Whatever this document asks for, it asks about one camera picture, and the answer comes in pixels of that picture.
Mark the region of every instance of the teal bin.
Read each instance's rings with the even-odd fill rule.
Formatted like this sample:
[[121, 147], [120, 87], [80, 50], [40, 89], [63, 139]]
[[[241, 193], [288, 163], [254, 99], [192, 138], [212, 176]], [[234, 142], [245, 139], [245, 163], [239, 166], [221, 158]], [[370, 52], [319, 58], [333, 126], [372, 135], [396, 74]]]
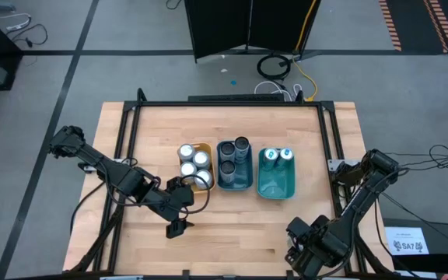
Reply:
[[233, 141], [222, 141], [217, 145], [217, 184], [224, 191], [245, 191], [254, 183], [254, 168], [252, 163], [252, 145], [248, 149], [248, 154], [244, 162], [237, 163], [234, 165], [236, 167], [234, 182], [231, 184], [226, 184], [222, 181], [221, 173], [219, 172], [221, 166], [221, 153], [219, 152], [221, 146], [227, 142]]
[[263, 198], [288, 199], [295, 194], [295, 157], [283, 169], [263, 169], [264, 151], [258, 154], [257, 192]]

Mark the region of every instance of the metal can lid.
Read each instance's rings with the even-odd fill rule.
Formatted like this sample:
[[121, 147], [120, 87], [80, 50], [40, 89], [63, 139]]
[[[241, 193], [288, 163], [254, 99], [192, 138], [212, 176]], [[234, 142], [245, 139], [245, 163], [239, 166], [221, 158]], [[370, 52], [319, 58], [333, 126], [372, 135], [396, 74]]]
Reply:
[[[212, 178], [212, 175], [210, 175], [210, 172], [208, 172], [207, 170], [200, 170], [196, 173], [196, 175], [200, 176], [203, 180], [205, 180], [205, 182], [207, 182], [207, 184], [209, 184], [210, 178]], [[197, 181], [197, 183], [203, 184], [203, 182], [200, 179], [198, 179], [197, 177], [195, 177], [195, 180]]]
[[265, 152], [266, 159], [277, 159], [278, 158], [278, 150], [277, 149], [266, 149]]
[[226, 160], [221, 164], [221, 171], [224, 174], [232, 174], [234, 172], [235, 166], [232, 161]]
[[248, 148], [248, 145], [250, 143], [248, 142], [248, 139], [240, 136], [238, 137], [236, 140], [234, 140], [234, 145], [238, 148], [238, 149], [246, 149]]
[[179, 153], [182, 156], [190, 156], [193, 153], [193, 146], [189, 144], [184, 144], [179, 148]]
[[291, 149], [282, 149], [280, 154], [283, 159], [292, 159], [293, 158], [293, 151]]
[[194, 154], [194, 161], [198, 164], [203, 164], [208, 161], [208, 155], [206, 152], [198, 151]]
[[231, 142], [222, 144], [221, 151], [224, 155], [232, 155], [234, 153], [234, 145]]
[[194, 174], [196, 172], [196, 166], [193, 163], [185, 162], [180, 166], [180, 172], [182, 175]]

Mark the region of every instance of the white cable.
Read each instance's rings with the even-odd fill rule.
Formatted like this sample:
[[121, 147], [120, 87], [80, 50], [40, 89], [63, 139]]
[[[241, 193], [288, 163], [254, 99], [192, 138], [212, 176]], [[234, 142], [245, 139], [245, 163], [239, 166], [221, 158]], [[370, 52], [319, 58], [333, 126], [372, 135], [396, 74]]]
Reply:
[[27, 20], [24, 21], [23, 23], [19, 23], [14, 26], [7, 26], [6, 30], [8, 30], [8, 31], [21, 30], [23, 27], [26, 27], [30, 23], [30, 19], [32, 19], [32, 16], [26, 12], [20, 13], [20, 14], [15, 14], [15, 15], [9, 15], [9, 16], [0, 16], [0, 19], [8, 19], [8, 18], [12, 18], [15, 16], [26, 16]]
[[257, 94], [257, 89], [258, 89], [258, 87], [259, 87], [260, 85], [265, 84], [265, 83], [273, 84], [273, 85], [276, 87], [276, 89], [278, 89], [278, 90], [273, 91], [271, 94], [273, 94], [273, 93], [283, 93], [283, 94], [285, 94], [285, 93], [286, 93], [286, 95], [288, 96], [288, 98], [289, 98], [290, 101], [293, 101], [293, 99], [296, 98], [296, 96], [298, 95], [298, 92], [296, 92], [296, 89], [295, 89], [296, 86], [299, 86], [299, 87], [300, 87], [300, 90], [302, 90], [302, 86], [301, 86], [300, 84], [295, 84], [295, 85], [293, 86], [293, 92], [295, 92], [295, 97], [292, 97], [292, 95], [291, 95], [287, 90], [280, 89], [279, 86], [278, 86], [275, 82], [271, 82], [271, 81], [263, 81], [263, 82], [259, 82], [259, 84], [255, 86], [254, 94]]
[[258, 89], [258, 87], [259, 87], [260, 85], [264, 85], [265, 83], [273, 84], [273, 85], [276, 87], [276, 89], [278, 89], [279, 91], [282, 91], [282, 89], [280, 89], [279, 86], [278, 86], [275, 82], [271, 82], [271, 81], [263, 81], [263, 82], [259, 82], [258, 85], [255, 86], [254, 94], [257, 94], [257, 89]]
[[8, 19], [14, 16], [27, 16], [27, 17], [31, 17], [28, 13], [20, 13], [20, 14], [15, 14], [15, 15], [9, 15], [9, 16], [0, 16], [0, 19]]
[[295, 98], [296, 98], [297, 95], [299, 95], [299, 91], [300, 90], [302, 90], [302, 85], [300, 85], [300, 84], [293, 85], [293, 92], [295, 93]]
[[280, 90], [275, 90], [275, 91], [273, 91], [271, 94], [273, 94], [273, 93], [283, 93], [283, 94], [286, 93], [286, 96], [289, 98], [289, 100], [290, 100], [290, 101], [293, 101], [292, 96], [289, 95], [289, 92], [287, 92], [286, 90], [282, 90], [282, 89], [280, 89]]
[[280, 89], [279, 86], [278, 86], [275, 82], [271, 82], [271, 81], [263, 81], [263, 82], [259, 82], [258, 85], [255, 86], [254, 94], [257, 94], [257, 89], [258, 89], [258, 87], [259, 87], [260, 85], [264, 85], [265, 83], [273, 84], [273, 85], [276, 87], [276, 89], [278, 89], [278, 90], [273, 91], [272, 93], [283, 93], [283, 94], [286, 93], [286, 95], [288, 96], [289, 100], [290, 100], [290, 101], [293, 101], [292, 96], [289, 94], [289, 92], [287, 92], [286, 90]]

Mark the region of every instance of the black partition panel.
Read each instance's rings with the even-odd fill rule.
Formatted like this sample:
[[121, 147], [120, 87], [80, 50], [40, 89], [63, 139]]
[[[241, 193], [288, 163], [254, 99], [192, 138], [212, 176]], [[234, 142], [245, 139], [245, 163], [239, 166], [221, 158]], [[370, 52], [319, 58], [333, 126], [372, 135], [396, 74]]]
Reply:
[[195, 58], [247, 43], [250, 0], [185, 0], [184, 3]]
[[[250, 25], [250, 46], [293, 52], [301, 36], [304, 48], [320, 0], [254, 0]], [[304, 32], [303, 22], [312, 8]]]

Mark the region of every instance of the orange bin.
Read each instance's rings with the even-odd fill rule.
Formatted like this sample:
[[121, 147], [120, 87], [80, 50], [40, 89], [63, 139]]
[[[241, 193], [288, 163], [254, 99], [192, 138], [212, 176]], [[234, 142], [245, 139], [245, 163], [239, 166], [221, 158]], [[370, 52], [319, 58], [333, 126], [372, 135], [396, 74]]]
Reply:
[[[208, 168], [208, 171], [210, 172], [210, 174], [212, 175], [212, 185], [210, 186], [210, 191], [214, 189], [215, 184], [216, 184], [216, 179], [217, 177], [215, 176], [215, 170], [214, 170], [214, 155], [213, 155], [213, 150], [212, 147], [207, 144], [207, 143], [196, 143], [196, 144], [191, 144], [194, 148], [194, 150], [196, 152], [198, 151], [203, 151], [206, 152], [207, 155], [210, 157], [210, 167]], [[183, 164], [183, 161], [179, 159], [179, 166]], [[195, 194], [201, 194], [201, 193], [205, 193], [206, 190], [200, 190], [195, 183], [191, 183], [191, 190], [195, 193]]]

